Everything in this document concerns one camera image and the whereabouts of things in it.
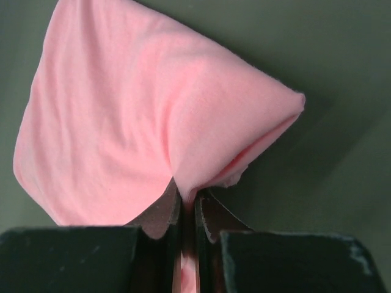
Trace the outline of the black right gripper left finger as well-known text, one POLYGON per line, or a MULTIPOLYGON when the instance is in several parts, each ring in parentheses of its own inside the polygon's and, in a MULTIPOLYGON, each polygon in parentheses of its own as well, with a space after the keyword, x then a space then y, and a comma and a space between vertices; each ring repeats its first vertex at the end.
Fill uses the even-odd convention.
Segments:
POLYGON ((8 230, 1 235, 1 291, 179 292, 181 206, 170 182, 123 226, 8 230))

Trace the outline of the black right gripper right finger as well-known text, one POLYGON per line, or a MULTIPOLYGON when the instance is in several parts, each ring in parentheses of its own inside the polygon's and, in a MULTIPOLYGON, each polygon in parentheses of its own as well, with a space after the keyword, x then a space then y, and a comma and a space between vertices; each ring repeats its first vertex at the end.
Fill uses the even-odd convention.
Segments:
POLYGON ((209 190, 194 205, 198 292, 385 292, 369 251, 340 234, 254 231, 209 190))

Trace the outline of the pink t-shirt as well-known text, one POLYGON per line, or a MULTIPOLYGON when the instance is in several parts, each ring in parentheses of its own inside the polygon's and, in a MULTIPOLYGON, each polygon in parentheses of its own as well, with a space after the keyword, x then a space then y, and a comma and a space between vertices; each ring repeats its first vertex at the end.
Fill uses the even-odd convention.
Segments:
POLYGON ((305 96, 134 1, 59 1, 16 139, 15 177, 60 226, 124 225, 171 180, 190 211, 236 184, 305 96))

